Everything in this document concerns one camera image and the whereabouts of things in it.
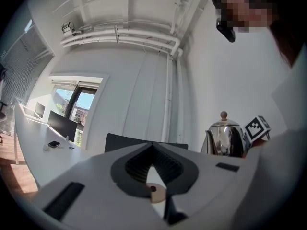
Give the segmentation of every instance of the dark hair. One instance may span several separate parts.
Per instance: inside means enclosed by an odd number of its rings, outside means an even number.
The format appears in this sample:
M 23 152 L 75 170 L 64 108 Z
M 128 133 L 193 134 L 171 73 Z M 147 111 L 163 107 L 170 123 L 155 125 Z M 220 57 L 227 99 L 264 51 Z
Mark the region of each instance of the dark hair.
M 306 42 L 305 22 L 300 21 L 304 14 L 303 0 L 266 1 L 275 5 L 274 12 L 278 16 L 278 19 L 269 26 L 269 29 L 281 55 L 292 67 L 303 43 Z M 213 3 L 216 8 L 220 8 L 221 0 L 213 0 Z

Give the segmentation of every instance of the sky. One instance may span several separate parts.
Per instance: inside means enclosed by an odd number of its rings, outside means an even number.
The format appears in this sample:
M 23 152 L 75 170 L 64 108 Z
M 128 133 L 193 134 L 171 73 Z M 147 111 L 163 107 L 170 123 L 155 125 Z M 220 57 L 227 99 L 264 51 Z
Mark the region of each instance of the sky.
M 73 91 L 57 89 L 57 93 L 59 93 L 60 96 L 69 101 Z M 85 109 L 90 109 L 93 99 L 93 94 L 81 93 L 77 101 L 77 106 Z

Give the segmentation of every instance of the stainless steel kettle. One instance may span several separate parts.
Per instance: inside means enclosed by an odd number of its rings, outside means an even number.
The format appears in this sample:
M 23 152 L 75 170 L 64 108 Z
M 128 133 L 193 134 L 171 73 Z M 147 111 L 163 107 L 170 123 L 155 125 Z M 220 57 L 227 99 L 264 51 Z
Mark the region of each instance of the stainless steel kettle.
M 201 153 L 243 157 L 245 142 L 240 125 L 227 119 L 227 112 L 221 112 L 221 118 L 206 131 Z

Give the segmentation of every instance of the white table surface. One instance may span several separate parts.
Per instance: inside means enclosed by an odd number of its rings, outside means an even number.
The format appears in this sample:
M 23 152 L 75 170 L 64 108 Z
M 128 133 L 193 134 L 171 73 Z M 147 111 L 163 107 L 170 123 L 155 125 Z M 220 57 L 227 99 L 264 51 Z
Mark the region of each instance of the white table surface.
M 15 106 L 17 136 L 24 159 L 40 187 L 45 186 L 79 161 L 92 156 L 88 150 L 83 150 L 66 141 L 41 119 L 25 115 L 22 109 L 23 106 L 20 104 Z M 49 148 L 49 151 L 44 151 L 43 147 L 54 140 L 58 141 L 63 148 Z

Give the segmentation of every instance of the wooden floor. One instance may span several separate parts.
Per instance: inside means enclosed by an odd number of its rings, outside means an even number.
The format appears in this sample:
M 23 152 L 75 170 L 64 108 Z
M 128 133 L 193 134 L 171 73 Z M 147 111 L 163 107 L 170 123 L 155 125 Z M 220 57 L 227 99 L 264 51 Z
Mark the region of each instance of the wooden floor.
M 24 195 L 31 200 L 37 192 L 37 186 L 25 163 L 19 142 L 17 141 L 19 164 L 16 164 L 13 137 L 5 134 L 1 134 L 1 136 L 3 137 L 3 145 L 0 145 L 0 173 L 12 193 Z

